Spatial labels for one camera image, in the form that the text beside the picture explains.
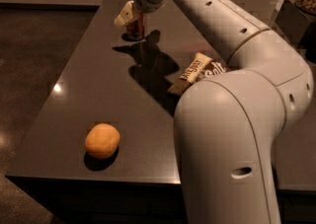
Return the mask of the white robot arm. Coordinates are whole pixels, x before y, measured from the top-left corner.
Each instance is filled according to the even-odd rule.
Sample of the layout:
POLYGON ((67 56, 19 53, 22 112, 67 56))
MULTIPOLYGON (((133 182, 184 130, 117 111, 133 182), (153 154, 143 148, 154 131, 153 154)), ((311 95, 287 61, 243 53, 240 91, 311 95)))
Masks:
MULTIPOLYGON (((152 13, 165 0, 133 0, 152 13)), ((230 66, 181 96, 174 139, 189 224, 281 224, 272 146, 311 103, 306 61, 230 0, 173 0, 230 66)))

